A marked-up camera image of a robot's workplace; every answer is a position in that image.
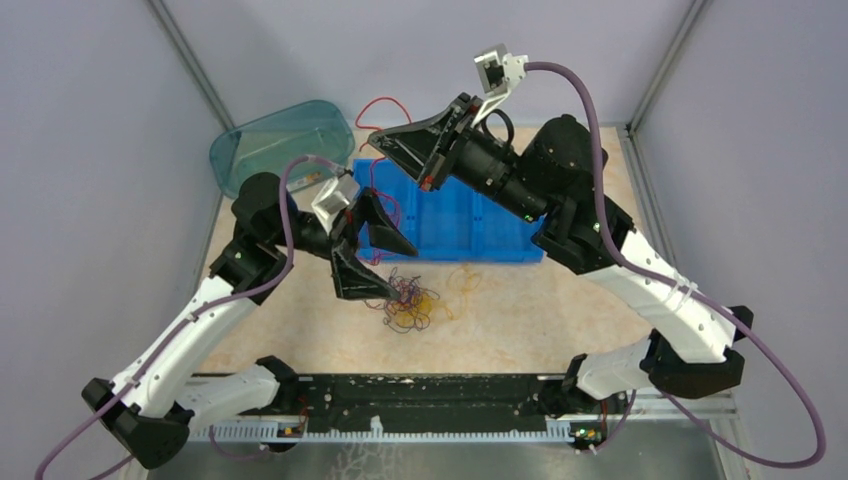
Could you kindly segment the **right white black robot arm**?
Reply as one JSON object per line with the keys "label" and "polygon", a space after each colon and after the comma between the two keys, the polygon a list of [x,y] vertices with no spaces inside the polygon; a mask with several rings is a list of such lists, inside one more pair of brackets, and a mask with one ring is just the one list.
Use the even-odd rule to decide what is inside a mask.
{"label": "right white black robot arm", "polygon": [[528,223],[547,257],[621,299],[651,326],[632,345],[576,356],[563,398],[576,412],[625,390],[653,387],[699,399],[740,384],[734,322],[750,311],[712,308],[664,260],[613,200],[595,195],[592,139],[573,116],[547,121],[522,153],[487,127],[480,98],[460,95],[441,113],[370,134],[368,144],[424,191],[457,180]]}

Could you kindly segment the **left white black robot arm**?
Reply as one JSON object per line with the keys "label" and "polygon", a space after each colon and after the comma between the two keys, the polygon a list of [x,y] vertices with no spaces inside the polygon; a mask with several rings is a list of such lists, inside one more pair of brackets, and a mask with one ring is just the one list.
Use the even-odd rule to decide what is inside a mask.
{"label": "left white black robot arm", "polygon": [[302,407],[298,374],[274,356],[201,386],[189,383],[220,341],[288,275],[296,252],[326,260],[335,295],[351,301],[399,298],[358,259],[361,230],[372,247],[417,255],[377,193],[358,185],[348,170],[326,182],[307,211],[278,175],[253,175],[232,211],[231,241],[172,324],[129,367],[111,379],[91,380],[82,392],[104,427],[148,470],[173,459],[195,432],[237,414]]}

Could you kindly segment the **blue three-compartment plastic bin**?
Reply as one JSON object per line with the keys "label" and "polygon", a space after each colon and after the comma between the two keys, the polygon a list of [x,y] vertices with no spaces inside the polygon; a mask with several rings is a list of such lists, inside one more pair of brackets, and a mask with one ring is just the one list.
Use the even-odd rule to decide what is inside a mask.
{"label": "blue three-compartment plastic bin", "polygon": [[368,232],[360,233],[360,259],[382,262],[472,262],[532,264],[544,252],[531,242],[535,224],[528,224],[455,178],[425,193],[388,160],[353,162],[355,180],[374,186],[398,229],[417,248],[409,257],[377,250]]}

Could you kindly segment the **teal transparent plastic tub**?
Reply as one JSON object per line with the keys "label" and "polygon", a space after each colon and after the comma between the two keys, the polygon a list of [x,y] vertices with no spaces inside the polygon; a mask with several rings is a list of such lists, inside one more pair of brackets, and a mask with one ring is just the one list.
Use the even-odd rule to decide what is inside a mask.
{"label": "teal transparent plastic tub", "polygon": [[353,147],[353,132],[339,108],[310,100],[219,135],[210,146],[209,161],[223,195],[234,199],[257,173],[280,175],[307,154],[345,166]]}

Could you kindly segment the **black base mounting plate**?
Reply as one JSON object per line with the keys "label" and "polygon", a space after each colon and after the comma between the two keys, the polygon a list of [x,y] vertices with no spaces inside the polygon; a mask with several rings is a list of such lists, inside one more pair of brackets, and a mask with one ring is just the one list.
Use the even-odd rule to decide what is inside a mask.
{"label": "black base mounting plate", "polygon": [[283,385],[267,410],[306,417],[306,428],[364,431],[376,417],[391,433],[540,431],[546,420],[623,412],[615,394],[595,400],[561,374],[312,374]]}

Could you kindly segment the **aluminium frame rail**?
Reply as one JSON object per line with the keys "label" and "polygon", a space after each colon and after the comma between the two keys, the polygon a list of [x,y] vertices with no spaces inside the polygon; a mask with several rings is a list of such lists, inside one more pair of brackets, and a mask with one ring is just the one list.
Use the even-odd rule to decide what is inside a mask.
{"label": "aluminium frame rail", "polygon": [[299,415],[315,431],[364,429],[379,417],[391,431],[538,429],[568,415],[618,414],[625,397],[595,400],[561,375],[287,376],[270,398],[235,376],[198,377],[170,411],[197,427],[237,415]]}

